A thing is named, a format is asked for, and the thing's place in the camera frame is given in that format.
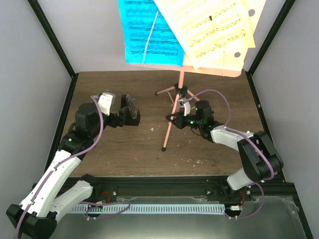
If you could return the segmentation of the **black metronome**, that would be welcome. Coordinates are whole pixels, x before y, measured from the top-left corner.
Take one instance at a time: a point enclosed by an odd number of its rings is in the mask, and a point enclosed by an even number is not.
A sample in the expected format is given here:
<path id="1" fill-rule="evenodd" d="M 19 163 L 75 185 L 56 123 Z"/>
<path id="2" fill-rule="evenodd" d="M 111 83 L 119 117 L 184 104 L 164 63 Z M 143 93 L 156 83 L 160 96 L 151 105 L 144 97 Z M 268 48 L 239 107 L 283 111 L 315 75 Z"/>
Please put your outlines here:
<path id="1" fill-rule="evenodd" d="M 120 116 L 124 125 L 138 126 L 141 120 L 141 113 L 135 100 L 128 94 L 121 96 Z"/>

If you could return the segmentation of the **pink music stand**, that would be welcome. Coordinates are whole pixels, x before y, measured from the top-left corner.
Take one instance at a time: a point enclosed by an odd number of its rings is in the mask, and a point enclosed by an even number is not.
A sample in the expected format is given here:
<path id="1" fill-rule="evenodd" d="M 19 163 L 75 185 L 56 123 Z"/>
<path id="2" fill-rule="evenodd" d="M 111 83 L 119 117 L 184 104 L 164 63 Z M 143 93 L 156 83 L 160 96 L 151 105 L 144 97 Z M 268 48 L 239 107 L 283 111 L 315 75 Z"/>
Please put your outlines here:
<path id="1" fill-rule="evenodd" d="M 236 77 L 256 46 L 263 0 L 120 0 L 125 60 L 142 67 L 179 71 L 171 99 L 191 92 L 185 72 Z"/>

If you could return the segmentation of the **blue sheet music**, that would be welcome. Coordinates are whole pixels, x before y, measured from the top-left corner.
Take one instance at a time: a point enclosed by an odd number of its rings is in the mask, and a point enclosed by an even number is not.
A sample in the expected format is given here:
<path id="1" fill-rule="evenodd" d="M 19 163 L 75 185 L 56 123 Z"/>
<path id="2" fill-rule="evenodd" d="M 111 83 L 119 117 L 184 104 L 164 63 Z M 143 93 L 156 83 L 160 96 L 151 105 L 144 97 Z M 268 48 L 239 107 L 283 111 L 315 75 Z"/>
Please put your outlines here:
<path id="1" fill-rule="evenodd" d="M 125 61 L 181 66 L 184 51 L 153 0 L 119 0 Z"/>

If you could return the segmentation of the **yellow sheet music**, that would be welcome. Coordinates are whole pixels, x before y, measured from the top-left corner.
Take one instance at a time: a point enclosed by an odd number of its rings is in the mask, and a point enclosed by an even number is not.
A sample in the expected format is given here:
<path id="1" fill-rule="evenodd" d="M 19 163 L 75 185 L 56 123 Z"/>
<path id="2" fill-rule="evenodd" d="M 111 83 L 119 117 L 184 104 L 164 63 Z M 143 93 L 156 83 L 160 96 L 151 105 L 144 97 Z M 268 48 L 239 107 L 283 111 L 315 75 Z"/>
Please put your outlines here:
<path id="1" fill-rule="evenodd" d="M 215 60 L 234 58 L 254 48 L 255 40 L 245 0 L 157 0 L 162 16 L 191 65 L 211 68 Z"/>

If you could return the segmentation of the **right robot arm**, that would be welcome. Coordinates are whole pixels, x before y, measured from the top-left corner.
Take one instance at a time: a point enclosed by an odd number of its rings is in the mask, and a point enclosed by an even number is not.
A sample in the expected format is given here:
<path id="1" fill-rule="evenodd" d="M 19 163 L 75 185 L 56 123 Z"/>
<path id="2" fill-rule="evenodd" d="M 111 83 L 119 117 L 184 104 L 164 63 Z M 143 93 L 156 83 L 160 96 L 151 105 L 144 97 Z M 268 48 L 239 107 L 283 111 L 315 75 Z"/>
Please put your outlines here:
<path id="1" fill-rule="evenodd" d="M 224 199 L 234 200 L 239 195 L 239 189 L 271 180 L 275 173 L 283 169 L 283 160 L 264 131 L 252 133 L 228 128 L 214 119 L 213 110 L 206 100 L 195 103 L 194 114 L 190 112 L 187 99 L 179 100 L 179 104 L 183 111 L 166 116 L 172 125 L 179 129 L 197 129 L 203 139 L 239 152 L 242 168 L 228 176 L 228 184 L 221 188 Z"/>

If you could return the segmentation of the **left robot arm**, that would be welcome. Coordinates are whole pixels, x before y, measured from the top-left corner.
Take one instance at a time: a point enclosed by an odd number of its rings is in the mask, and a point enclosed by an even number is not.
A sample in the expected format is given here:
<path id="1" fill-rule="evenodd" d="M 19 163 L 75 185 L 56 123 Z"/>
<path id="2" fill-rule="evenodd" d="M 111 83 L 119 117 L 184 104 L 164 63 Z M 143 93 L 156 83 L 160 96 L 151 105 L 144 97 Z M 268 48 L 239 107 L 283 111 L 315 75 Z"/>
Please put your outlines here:
<path id="1" fill-rule="evenodd" d="M 71 172 L 99 142 L 107 127 L 123 127 L 128 106 L 111 113 L 101 103 L 81 104 L 75 121 L 62 138 L 55 156 L 39 182 L 20 204 L 11 204 L 6 215 L 15 227 L 15 238 L 23 234 L 32 239 L 48 239 L 58 222 L 77 204 L 95 203 L 102 195 L 98 178 L 86 174 L 74 186 L 59 195 Z"/>

